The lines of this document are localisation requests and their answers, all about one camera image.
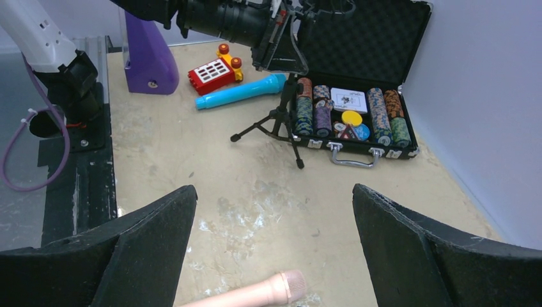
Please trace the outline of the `orange toy vehicle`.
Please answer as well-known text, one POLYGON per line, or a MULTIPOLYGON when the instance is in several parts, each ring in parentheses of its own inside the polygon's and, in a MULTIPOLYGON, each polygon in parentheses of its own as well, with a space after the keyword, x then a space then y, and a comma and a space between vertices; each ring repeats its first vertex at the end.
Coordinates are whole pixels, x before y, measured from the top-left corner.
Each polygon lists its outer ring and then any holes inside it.
POLYGON ((229 53, 229 45, 219 45, 217 59, 196 67, 187 73, 190 85, 199 95, 206 95, 224 86, 240 83, 244 79, 242 60, 229 53))

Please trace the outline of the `pink microphone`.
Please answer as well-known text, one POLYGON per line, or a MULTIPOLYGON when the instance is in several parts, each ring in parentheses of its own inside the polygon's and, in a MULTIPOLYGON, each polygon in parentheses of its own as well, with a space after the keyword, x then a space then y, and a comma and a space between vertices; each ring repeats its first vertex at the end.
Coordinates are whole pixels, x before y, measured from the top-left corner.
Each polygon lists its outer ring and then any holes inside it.
POLYGON ((300 270, 277 273, 246 287, 188 303, 188 307, 208 306, 281 306, 303 298, 307 282, 300 270))

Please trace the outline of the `purple flat plastic piece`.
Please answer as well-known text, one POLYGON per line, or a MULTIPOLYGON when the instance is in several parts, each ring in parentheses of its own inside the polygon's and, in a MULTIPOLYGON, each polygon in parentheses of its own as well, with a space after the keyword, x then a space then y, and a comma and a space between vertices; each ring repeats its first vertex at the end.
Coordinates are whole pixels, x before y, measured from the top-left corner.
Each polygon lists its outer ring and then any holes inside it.
POLYGON ((180 82, 173 53, 153 21, 120 11, 122 54, 128 91, 170 95, 180 82))

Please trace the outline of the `black tripod mic stand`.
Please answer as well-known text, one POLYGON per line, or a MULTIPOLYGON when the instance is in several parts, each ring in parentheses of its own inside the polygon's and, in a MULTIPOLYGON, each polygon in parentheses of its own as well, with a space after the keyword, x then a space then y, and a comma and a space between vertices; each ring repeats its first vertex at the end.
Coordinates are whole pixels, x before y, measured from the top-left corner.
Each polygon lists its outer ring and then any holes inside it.
POLYGON ((264 133, 265 135, 279 141, 288 140, 295 154, 297 168, 303 169, 304 162, 300 157, 295 138, 293 137, 291 120, 290 120, 290 112, 287 110, 288 102, 293 98, 296 92, 297 92, 296 74, 290 73, 288 75, 287 80, 284 83, 284 88, 281 94, 281 100, 280 100, 279 105, 275 109, 271 110, 269 114, 266 117, 262 118, 260 121, 253 123, 251 126, 249 126, 248 128, 246 128, 245 130, 239 133, 233 134, 230 137, 230 141, 235 143, 239 141, 242 138, 242 136, 245 136, 246 134, 248 134, 250 131, 254 129, 258 129, 262 131, 262 133, 264 133), (269 120, 275 121, 273 129, 271 131, 263 127, 263 124, 269 120))

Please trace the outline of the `orange black chip stack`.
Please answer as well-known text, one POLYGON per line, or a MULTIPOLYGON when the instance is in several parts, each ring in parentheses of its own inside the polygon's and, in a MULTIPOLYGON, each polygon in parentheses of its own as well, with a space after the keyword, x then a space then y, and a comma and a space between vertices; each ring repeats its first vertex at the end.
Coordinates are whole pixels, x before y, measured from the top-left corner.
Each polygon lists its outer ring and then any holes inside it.
POLYGON ((390 119, 404 118, 399 93, 396 90, 387 90, 383 93, 385 108, 390 119))

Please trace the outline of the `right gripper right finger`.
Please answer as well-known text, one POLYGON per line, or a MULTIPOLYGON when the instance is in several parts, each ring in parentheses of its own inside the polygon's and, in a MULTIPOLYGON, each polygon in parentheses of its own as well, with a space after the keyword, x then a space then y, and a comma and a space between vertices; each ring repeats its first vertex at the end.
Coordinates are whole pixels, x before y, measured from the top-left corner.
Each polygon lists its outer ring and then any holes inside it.
POLYGON ((487 239, 353 188, 379 306, 540 306, 541 252, 487 239))

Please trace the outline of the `green chip stack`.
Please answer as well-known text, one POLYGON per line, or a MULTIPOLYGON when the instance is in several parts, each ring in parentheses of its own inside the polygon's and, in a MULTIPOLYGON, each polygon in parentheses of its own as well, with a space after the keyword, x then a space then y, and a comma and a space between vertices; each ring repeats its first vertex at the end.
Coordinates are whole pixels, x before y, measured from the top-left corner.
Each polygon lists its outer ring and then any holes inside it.
POLYGON ((395 117, 390 121, 393 143, 401 148, 411 145, 411 137, 407 121, 402 117, 395 117))

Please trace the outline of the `purple chip stack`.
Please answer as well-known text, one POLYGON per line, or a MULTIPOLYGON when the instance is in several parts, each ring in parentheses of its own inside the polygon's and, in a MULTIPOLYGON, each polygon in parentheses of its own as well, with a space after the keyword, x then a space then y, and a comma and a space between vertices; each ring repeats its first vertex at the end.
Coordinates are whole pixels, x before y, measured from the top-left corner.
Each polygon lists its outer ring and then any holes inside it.
POLYGON ((330 109, 326 106, 314 109, 314 131, 317 136, 326 138, 332 132, 330 109))

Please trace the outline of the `white playing card deck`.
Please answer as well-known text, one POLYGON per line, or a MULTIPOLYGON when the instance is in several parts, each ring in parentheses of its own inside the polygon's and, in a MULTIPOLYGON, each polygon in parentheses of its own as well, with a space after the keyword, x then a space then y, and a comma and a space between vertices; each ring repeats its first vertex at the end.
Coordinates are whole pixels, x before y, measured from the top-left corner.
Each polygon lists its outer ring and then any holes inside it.
POLYGON ((363 91, 331 88, 330 97, 337 111, 355 111, 360 114, 368 112, 366 95, 363 91))

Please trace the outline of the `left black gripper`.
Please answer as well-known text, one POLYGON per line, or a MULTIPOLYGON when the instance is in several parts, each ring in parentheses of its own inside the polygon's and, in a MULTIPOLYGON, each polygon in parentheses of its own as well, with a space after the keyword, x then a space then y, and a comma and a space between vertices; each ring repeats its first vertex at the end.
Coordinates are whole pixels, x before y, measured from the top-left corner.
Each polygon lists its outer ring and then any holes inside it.
POLYGON ((250 48, 258 71, 305 75, 307 60, 293 34, 291 1, 181 1, 176 24, 184 38, 190 30, 250 48))

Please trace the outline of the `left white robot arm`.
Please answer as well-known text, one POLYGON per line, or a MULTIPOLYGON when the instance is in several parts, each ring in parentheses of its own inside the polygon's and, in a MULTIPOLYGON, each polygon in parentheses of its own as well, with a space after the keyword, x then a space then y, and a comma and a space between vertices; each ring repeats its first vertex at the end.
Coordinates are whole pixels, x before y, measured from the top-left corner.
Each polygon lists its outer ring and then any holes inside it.
MULTIPOLYGON (((215 36, 251 49, 258 70, 305 74, 308 65, 293 36, 292 20, 302 12, 289 1, 118 1, 127 13, 170 29, 215 36)), ((26 61, 30 76, 48 102, 54 125, 67 137, 65 119, 88 122, 100 113, 92 90, 98 72, 38 1, 2 1, 1 27, 26 61)))

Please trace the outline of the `blue poker chip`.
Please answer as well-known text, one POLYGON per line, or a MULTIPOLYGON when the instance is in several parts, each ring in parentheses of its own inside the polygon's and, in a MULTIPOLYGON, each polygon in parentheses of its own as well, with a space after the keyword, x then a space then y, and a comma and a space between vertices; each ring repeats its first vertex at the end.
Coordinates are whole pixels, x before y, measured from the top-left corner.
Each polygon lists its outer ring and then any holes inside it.
POLYGON ((361 141, 367 141, 370 138, 370 129, 365 124, 362 123, 358 126, 355 126, 353 129, 355 131, 357 139, 361 141))

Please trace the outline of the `blue microphone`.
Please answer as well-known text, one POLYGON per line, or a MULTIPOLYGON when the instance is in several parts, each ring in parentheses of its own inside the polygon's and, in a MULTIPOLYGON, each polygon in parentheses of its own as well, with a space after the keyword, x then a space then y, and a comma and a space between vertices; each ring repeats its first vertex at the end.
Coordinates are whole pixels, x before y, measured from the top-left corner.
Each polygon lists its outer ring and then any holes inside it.
POLYGON ((194 100, 197 110, 211 109, 262 95, 282 92, 287 77, 270 74, 258 81, 203 95, 194 100))

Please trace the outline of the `blue orange chip stack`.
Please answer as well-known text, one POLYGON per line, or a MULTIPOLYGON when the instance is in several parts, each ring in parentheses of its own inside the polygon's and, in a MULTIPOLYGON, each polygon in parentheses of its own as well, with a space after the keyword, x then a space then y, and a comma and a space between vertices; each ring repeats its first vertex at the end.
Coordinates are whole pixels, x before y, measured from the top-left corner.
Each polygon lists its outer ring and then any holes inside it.
POLYGON ((371 88, 368 91, 368 103, 375 141, 384 146, 391 145, 392 131, 385 108, 383 92, 380 88, 371 88))

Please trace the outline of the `yellow poker chip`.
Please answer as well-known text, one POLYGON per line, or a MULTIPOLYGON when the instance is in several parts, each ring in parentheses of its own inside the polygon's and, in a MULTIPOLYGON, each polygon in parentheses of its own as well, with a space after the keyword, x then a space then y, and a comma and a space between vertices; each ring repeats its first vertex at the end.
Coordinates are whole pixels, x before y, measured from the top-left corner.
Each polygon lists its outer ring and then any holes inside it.
POLYGON ((351 125, 352 127, 358 127, 363 122, 361 114, 351 110, 342 112, 341 120, 345 125, 351 125))

